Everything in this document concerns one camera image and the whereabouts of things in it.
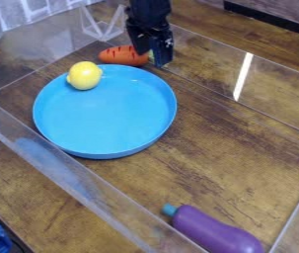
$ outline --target yellow lemon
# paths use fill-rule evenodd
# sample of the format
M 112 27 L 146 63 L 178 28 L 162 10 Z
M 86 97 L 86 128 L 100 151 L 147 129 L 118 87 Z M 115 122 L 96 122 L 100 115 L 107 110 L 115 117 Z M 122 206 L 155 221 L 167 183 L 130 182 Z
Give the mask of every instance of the yellow lemon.
M 91 61 L 80 61 L 70 68 L 67 82 L 78 90 L 88 90 L 98 85 L 102 73 L 103 71 L 96 64 Z

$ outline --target wooden table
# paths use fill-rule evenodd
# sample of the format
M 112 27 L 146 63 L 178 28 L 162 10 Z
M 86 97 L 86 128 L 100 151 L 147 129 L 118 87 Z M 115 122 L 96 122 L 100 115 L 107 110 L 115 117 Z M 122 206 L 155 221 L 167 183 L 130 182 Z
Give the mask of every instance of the wooden table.
M 197 1 L 173 1 L 173 6 L 173 24 L 299 70 L 299 35 Z M 287 99 L 299 94 L 299 85 L 286 85 L 283 68 L 261 62 L 254 88 L 243 93 L 246 105 L 237 103 L 229 98 L 230 81 L 246 53 L 222 50 L 227 47 L 193 35 L 189 39 L 179 41 L 189 46 L 177 49 L 167 69 L 146 66 L 167 80 L 178 99 L 177 119 L 163 138 L 134 156 L 78 160 L 163 219 L 166 202 L 191 204 L 250 231 L 269 250 L 299 201 L 299 131 L 250 107 L 259 109 L 262 99 L 278 91 L 275 102 L 265 104 L 274 103 L 282 114 L 261 109 L 299 127 L 291 115 L 299 112 L 299 96 Z M 99 63 L 96 54 L 108 46 L 90 44 L 0 89 L 0 106 L 35 128 L 31 107 L 42 88 L 74 62 Z M 7 60 L 14 68 L 6 66 L 4 57 L 0 52 L 0 70 L 15 69 L 7 76 L 34 71 L 34 64 L 15 59 Z M 255 86 L 265 77 L 265 85 Z M 36 252 L 141 252 L 2 142 L 0 218 Z

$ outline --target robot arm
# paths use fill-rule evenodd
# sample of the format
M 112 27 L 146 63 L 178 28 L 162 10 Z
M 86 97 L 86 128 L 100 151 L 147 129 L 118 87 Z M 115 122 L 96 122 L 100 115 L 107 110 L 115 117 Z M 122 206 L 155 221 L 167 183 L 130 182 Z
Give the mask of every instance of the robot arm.
M 138 54 L 153 51 L 154 64 L 162 67 L 173 60 L 174 38 L 166 16 L 170 0 L 131 0 L 127 31 Z

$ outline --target carrot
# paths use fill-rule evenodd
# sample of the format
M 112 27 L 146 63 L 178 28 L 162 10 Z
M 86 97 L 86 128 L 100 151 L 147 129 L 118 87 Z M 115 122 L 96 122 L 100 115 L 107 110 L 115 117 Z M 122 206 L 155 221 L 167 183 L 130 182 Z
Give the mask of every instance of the carrot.
M 104 63 L 142 66 L 149 62 L 150 56 L 147 53 L 139 55 L 132 45 L 120 45 L 103 50 L 99 59 Z

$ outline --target blue bowl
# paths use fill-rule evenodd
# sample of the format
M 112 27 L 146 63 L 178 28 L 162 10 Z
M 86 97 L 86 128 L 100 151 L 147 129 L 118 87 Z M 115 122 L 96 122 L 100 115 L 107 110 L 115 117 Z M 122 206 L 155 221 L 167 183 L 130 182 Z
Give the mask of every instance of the blue bowl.
M 124 65 L 99 65 L 99 85 L 79 91 L 67 73 L 42 90 L 34 121 L 43 136 L 67 153 L 91 159 L 131 155 L 150 147 L 169 129 L 177 99 L 167 83 Z

